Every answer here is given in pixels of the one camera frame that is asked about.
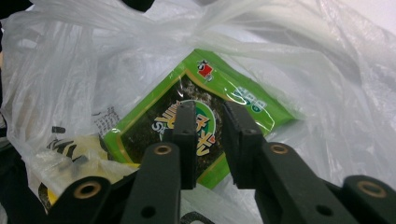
plastic bag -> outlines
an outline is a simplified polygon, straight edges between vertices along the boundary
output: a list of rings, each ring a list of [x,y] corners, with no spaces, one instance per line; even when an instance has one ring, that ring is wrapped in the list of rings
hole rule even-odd
[[[34,3],[5,24],[1,112],[9,140],[57,193],[67,183],[46,177],[67,158],[45,149],[52,127],[66,129],[58,139],[99,133],[95,115],[124,117],[195,48],[220,54],[300,119],[267,139],[296,148],[318,176],[340,185],[365,174],[396,187],[396,38],[351,8],[162,0],[141,14],[118,1]],[[244,199],[231,184],[215,190]]]

